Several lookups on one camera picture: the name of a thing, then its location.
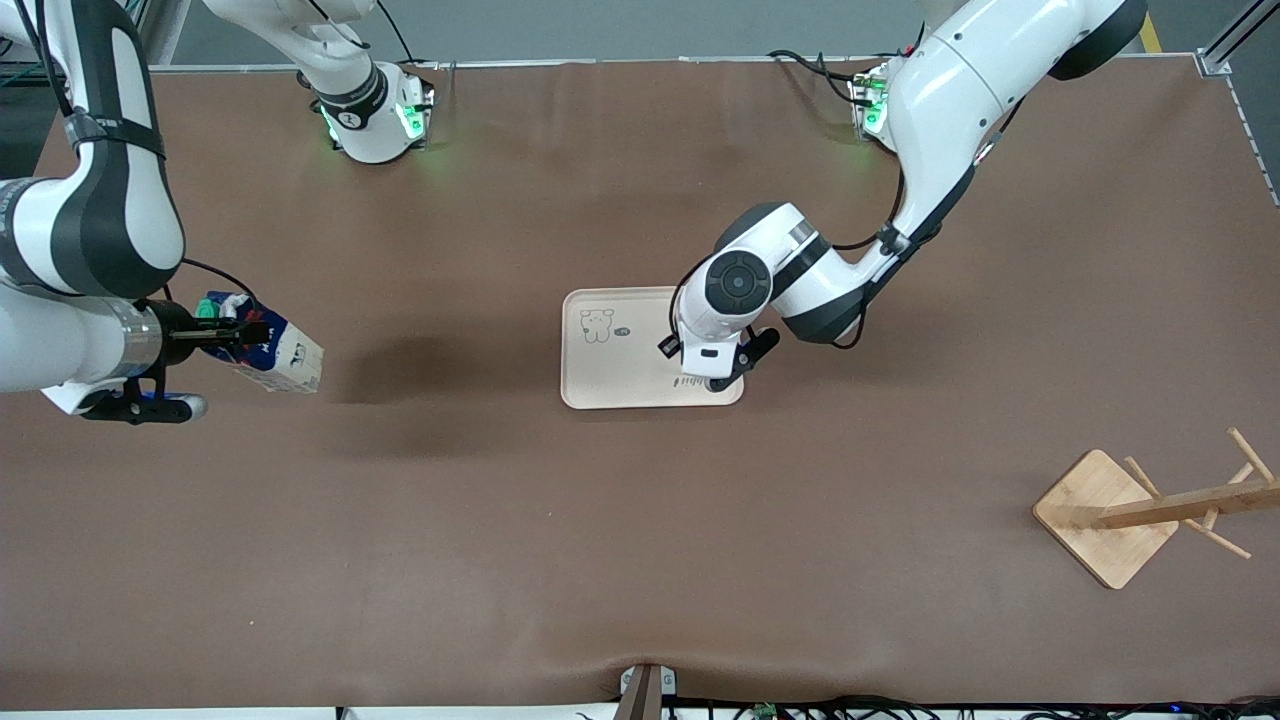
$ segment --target wooden peg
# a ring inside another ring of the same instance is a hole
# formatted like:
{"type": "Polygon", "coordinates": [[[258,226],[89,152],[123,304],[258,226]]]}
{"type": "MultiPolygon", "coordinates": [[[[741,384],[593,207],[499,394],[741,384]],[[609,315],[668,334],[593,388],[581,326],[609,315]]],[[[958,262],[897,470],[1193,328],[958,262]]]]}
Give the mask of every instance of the wooden peg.
{"type": "Polygon", "coordinates": [[[1249,479],[1249,473],[1252,473],[1252,471],[1253,471],[1253,465],[1249,464],[1249,462],[1245,462],[1244,468],[1240,468],[1239,470],[1236,470],[1235,475],[1230,480],[1226,480],[1226,484],[1235,486],[1235,484],[1243,483],[1244,480],[1249,479]]]}
{"type": "Polygon", "coordinates": [[[1243,547],[1235,544],[1234,542],[1224,538],[1222,536],[1215,533],[1213,530],[1211,530],[1211,529],[1201,525],[1196,520],[1183,520],[1183,524],[1187,525],[1188,528],[1196,530],[1197,533],[1204,536],[1206,538],[1216,542],[1219,546],[1221,546],[1221,547],[1224,547],[1224,548],[1226,548],[1226,550],[1229,550],[1229,551],[1239,555],[1240,557],[1243,557],[1245,560],[1253,557],[1253,555],[1251,555],[1249,551],[1247,551],[1243,547]]]}
{"type": "Polygon", "coordinates": [[[637,665],[613,720],[659,720],[662,717],[662,667],[637,665]]]}
{"type": "Polygon", "coordinates": [[[1280,483],[1257,478],[1234,486],[1167,495],[1161,500],[1110,505],[1098,515],[1097,527],[1115,529],[1189,520],[1203,518],[1211,507],[1217,507],[1222,515],[1280,507],[1280,483]]]}
{"type": "MultiPolygon", "coordinates": [[[[1146,477],[1140,470],[1137,474],[1146,477]]],[[[1100,583],[1120,589],[1165,544],[1179,523],[1097,529],[1100,510],[1126,502],[1158,502],[1156,497],[1158,492],[1153,496],[1152,488],[1126,473],[1120,462],[1092,450],[1048,488],[1032,512],[1100,583]]]]}
{"type": "Polygon", "coordinates": [[[1235,441],[1235,445],[1240,447],[1240,452],[1243,452],[1244,456],[1249,459],[1249,465],[1253,465],[1253,469],[1257,470],[1260,475],[1266,478],[1268,483],[1275,484],[1276,477],[1271,474],[1271,470],[1268,470],[1267,466],[1262,462],[1262,459],[1258,457],[1258,454],[1253,451],[1253,447],[1249,445],[1249,442],[1244,439],[1244,436],[1240,434],[1240,430],[1235,428],[1228,428],[1226,434],[1231,436],[1231,439],[1235,441]]]}
{"type": "MultiPolygon", "coordinates": [[[[1235,475],[1230,480],[1226,480],[1226,484],[1238,486],[1244,480],[1247,480],[1251,473],[1253,473],[1253,465],[1245,462],[1243,468],[1236,470],[1235,475]]],[[[1217,514],[1219,514],[1217,507],[1210,507],[1208,511],[1204,512],[1204,520],[1202,523],[1206,530],[1213,529],[1213,523],[1217,521],[1217,514]]]]}
{"type": "Polygon", "coordinates": [[[1142,484],[1142,489],[1147,491],[1147,493],[1156,500],[1164,497],[1162,495],[1160,495],[1160,491],[1156,489],[1156,483],[1151,482],[1151,478],[1147,477],[1147,473],[1144,473],[1142,468],[1138,466],[1137,460],[1134,460],[1133,457],[1125,457],[1124,461],[1129,464],[1129,469],[1133,470],[1133,477],[1138,478],[1138,483],[1142,484]]]}

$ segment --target beige plastic tray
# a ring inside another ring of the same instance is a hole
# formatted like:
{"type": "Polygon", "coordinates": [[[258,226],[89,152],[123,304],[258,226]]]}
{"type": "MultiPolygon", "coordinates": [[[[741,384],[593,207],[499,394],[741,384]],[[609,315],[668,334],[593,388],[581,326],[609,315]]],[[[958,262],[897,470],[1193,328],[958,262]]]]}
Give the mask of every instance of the beige plastic tray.
{"type": "Polygon", "coordinates": [[[732,405],[739,379],[724,392],[680,372],[658,351],[671,334],[673,287],[577,290],[564,299],[561,325],[561,397],[575,410],[732,405]]]}

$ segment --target black band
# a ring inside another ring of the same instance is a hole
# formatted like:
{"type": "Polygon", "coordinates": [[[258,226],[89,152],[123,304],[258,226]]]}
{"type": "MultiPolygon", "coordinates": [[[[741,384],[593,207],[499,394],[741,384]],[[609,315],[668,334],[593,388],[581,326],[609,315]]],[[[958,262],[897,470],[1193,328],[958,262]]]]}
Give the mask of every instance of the black band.
{"type": "Polygon", "coordinates": [[[124,118],[104,118],[90,115],[83,109],[77,108],[74,113],[63,120],[63,129],[67,131],[67,140],[72,147],[81,142],[111,141],[136,145],[143,150],[150,150],[164,158],[164,140],[160,133],[133,120],[124,118]]]}
{"type": "Polygon", "coordinates": [[[730,223],[728,228],[721,233],[719,240],[716,241],[716,251],[719,252],[724,250],[728,243],[746,234],[746,231],[754,228],[760,220],[769,217],[771,213],[785,205],[785,202],[760,202],[754,205],[746,213],[737,217],[736,220],[730,223]]]}
{"type": "Polygon", "coordinates": [[[812,310],[805,310],[790,318],[782,318],[791,333],[801,342],[826,345],[840,340],[845,331],[852,327],[869,302],[863,296],[863,288],[855,288],[835,300],[827,301],[812,310]]]}
{"type": "Polygon", "coordinates": [[[18,250],[18,238],[14,237],[13,232],[13,217],[17,214],[14,209],[18,206],[18,197],[28,187],[46,179],[49,178],[23,178],[0,184],[0,269],[4,269],[5,274],[18,284],[47,287],[23,259],[22,251],[18,250]]]}
{"type": "Polygon", "coordinates": [[[388,92],[387,76],[378,65],[370,65],[369,77],[356,90],[339,95],[316,92],[316,97],[335,123],[347,129],[365,129],[369,118],[387,101],[388,92]]]}
{"type": "Polygon", "coordinates": [[[769,302],[777,300],[780,295],[795,284],[800,279],[800,275],[808,273],[809,268],[813,268],[828,250],[831,250],[831,243],[820,234],[813,238],[813,242],[801,247],[800,252],[790,263],[782,265],[782,269],[773,275],[773,295],[769,297],[769,302]]]}
{"type": "Polygon", "coordinates": [[[1084,40],[1062,54],[1050,68],[1053,79],[1084,77],[1115,58],[1130,40],[1137,37],[1147,19],[1147,0],[1124,0],[1106,20],[1093,28],[1084,40]]]}

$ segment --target cartoon bear print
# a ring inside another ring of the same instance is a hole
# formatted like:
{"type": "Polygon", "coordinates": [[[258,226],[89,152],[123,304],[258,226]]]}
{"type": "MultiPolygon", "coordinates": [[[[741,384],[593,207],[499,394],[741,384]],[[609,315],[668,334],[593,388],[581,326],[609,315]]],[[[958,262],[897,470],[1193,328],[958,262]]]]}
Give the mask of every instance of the cartoon bear print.
{"type": "Polygon", "coordinates": [[[586,342],[609,342],[613,310],[582,310],[582,337],[586,342]]]}

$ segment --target black cable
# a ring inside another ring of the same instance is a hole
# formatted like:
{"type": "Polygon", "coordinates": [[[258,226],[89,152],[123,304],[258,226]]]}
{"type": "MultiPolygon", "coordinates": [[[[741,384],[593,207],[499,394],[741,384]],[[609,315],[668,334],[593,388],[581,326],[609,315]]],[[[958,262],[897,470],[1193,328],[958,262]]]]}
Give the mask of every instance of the black cable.
{"type": "MultiPolygon", "coordinates": [[[[40,41],[37,40],[38,35],[36,33],[36,26],[31,20],[31,14],[27,12],[27,5],[22,1],[15,3],[15,5],[18,6],[18,18],[22,20],[22,28],[27,33],[27,42],[31,44],[31,47],[36,51],[36,58],[38,59],[41,55],[40,55],[40,41]]],[[[44,64],[45,64],[44,61],[37,61],[31,68],[23,70],[23,73],[31,72],[36,69],[37,65],[42,67],[44,64]]]]}
{"type": "Polygon", "coordinates": [[[396,40],[399,40],[401,41],[401,47],[404,49],[404,60],[403,61],[404,63],[421,63],[422,59],[421,58],[415,58],[413,53],[408,49],[408,42],[404,42],[404,36],[401,35],[399,26],[396,24],[396,18],[393,18],[392,14],[387,12],[387,5],[383,5],[383,0],[378,0],[378,9],[381,10],[384,15],[387,15],[387,22],[392,26],[392,29],[396,32],[396,40]]]}
{"type": "Polygon", "coordinates": [[[352,40],[351,37],[347,36],[347,33],[344,33],[340,29],[338,29],[338,23],[333,22],[333,18],[329,17],[329,13],[325,13],[324,8],[321,8],[316,3],[316,0],[307,0],[307,3],[311,3],[311,6],[315,8],[317,13],[320,13],[320,17],[324,18],[324,22],[329,23],[329,27],[332,27],[333,31],[337,32],[343,40],[346,40],[347,42],[355,45],[356,47],[360,47],[361,50],[369,50],[370,47],[372,47],[367,42],[352,40]]]}
{"type": "Polygon", "coordinates": [[[822,67],[819,67],[819,65],[817,65],[814,63],[810,63],[808,59],[805,59],[804,56],[801,56],[797,53],[792,53],[791,50],[774,50],[773,53],[769,53],[768,56],[769,58],[774,58],[774,59],[777,59],[777,58],[790,58],[790,59],[795,60],[796,63],[800,63],[800,67],[803,67],[804,69],[806,69],[806,70],[809,70],[812,73],[819,74],[819,76],[822,76],[822,74],[829,74],[831,77],[833,77],[833,78],[836,78],[838,81],[844,81],[844,82],[849,82],[849,81],[854,79],[854,76],[850,76],[850,74],[836,73],[836,72],[823,72],[822,67]]]}
{"type": "Polygon", "coordinates": [[[223,270],[223,269],[215,268],[212,265],[209,265],[206,263],[201,263],[200,260],[192,260],[191,258],[183,258],[182,263],[183,263],[183,265],[191,265],[192,268],[200,268],[201,270],[205,270],[206,273],[212,273],[212,274],[223,278],[224,281],[234,284],[236,287],[241,288],[244,292],[244,295],[248,296],[248,300],[250,300],[250,302],[253,304],[253,309],[255,310],[261,310],[262,309],[262,304],[257,301],[257,295],[253,295],[253,291],[250,290],[247,284],[242,283],[239,281],[239,278],[237,278],[236,275],[228,273],[227,270],[223,270]]]}
{"type": "Polygon", "coordinates": [[[1005,118],[1005,122],[1000,123],[1000,129],[996,131],[996,132],[998,132],[1000,135],[1005,135],[1005,128],[1009,127],[1009,123],[1014,122],[1014,115],[1016,115],[1018,110],[1021,109],[1023,100],[1019,100],[1018,104],[1014,105],[1014,109],[1009,111],[1009,115],[1005,118]]]}
{"type": "Polygon", "coordinates": [[[902,720],[901,715],[899,715],[897,712],[893,712],[892,710],[890,710],[887,707],[877,707],[876,710],[872,710],[870,712],[868,712],[865,715],[859,715],[858,720],[868,720],[869,717],[874,717],[874,716],[882,715],[882,714],[883,715],[888,715],[893,720],[902,720]]]}
{"type": "MultiPolygon", "coordinates": [[[[18,0],[17,5],[22,6],[22,0],[18,0]]],[[[61,83],[58,82],[58,77],[54,73],[54,54],[49,47],[49,35],[46,31],[45,0],[36,0],[36,37],[32,40],[40,42],[37,47],[40,49],[41,59],[45,63],[45,76],[49,78],[50,87],[54,88],[54,95],[58,97],[58,108],[63,111],[63,117],[65,118],[72,114],[72,102],[67,99],[67,91],[63,90],[61,83]]]]}
{"type": "Polygon", "coordinates": [[[701,268],[703,263],[710,260],[712,255],[703,258],[701,260],[695,263],[692,268],[689,268],[689,272],[685,273],[685,277],[680,278],[680,282],[676,283],[676,290],[671,292],[671,305],[667,307],[667,319],[671,322],[671,334],[676,337],[680,337],[680,331],[676,328],[676,299],[680,297],[680,288],[685,287],[685,283],[689,282],[689,278],[694,277],[694,273],[698,272],[698,268],[701,268]]]}
{"type": "MultiPolygon", "coordinates": [[[[845,345],[840,345],[838,342],[832,341],[831,346],[835,347],[836,350],[852,350],[858,347],[858,343],[863,340],[863,328],[865,327],[867,327],[867,302],[863,301],[861,307],[858,309],[858,329],[854,331],[854,340],[849,341],[845,345]]],[[[859,717],[858,720],[867,720],[867,719],[859,717]]]]}
{"type": "MultiPolygon", "coordinates": [[[[884,224],[886,225],[890,224],[891,222],[893,222],[893,218],[897,217],[899,209],[902,208],[902,195],[904,195],[905,191],[906,191],[906,174],[904,174],[902,169],[899,168],[899,170],[897,170],[897,192],[893,193],[893,206],[890,208],[888,218],[884,219],[884,224]]],[[[876,242],[877,237],[879,237],[879,231],[873,232],[870,234],[870,237],[868,237],[867,240],[864,240],[861,242],[855,242],[852,245],[832,245],[832,247],[836,249],[836,250],[860,250],[860,249],[867,247],[868,245],[876,242]]]]}
{"type": "Polygon", "coordinates": [[[928,707],[924,707],[923,705],[916,705],[916,703],[913,702],[913,703],[909,703],[909,707],[911,707],[913,710],[919,710],[920,712],[928,715],[929,720],[942,720],[941,717],[938,717],[937,712],[929,710],[928,707]]]}
{"type": "Polygon", "coordinates": [[[845,91],[840,90],[840,86],[836,85],[835,76],[831,74],[831,68],[827,67],[827,60],[822,58],[822,53],[818,53],[818,67],[822,68],[822,74],[823,77],[827,78],[827,85],[831,86],[831,91],[836,94],[836,97],[840,97],[841,100],[849,102],[850,105],[858,105],[859,108],[872,106],[870,101],[855,99],[851,95],[845,95],[845,91]]]}
{"type": "Polygon", "coordinates": [[[1239,720],[1247,715],[1270,715],[1275,720],[1280,720],[1280,696],[1263,696],[1249,700],[1249,702],[1242,705],[1239,710],[1235,710],[1231,715],[1231,720],[1239,720]]]}

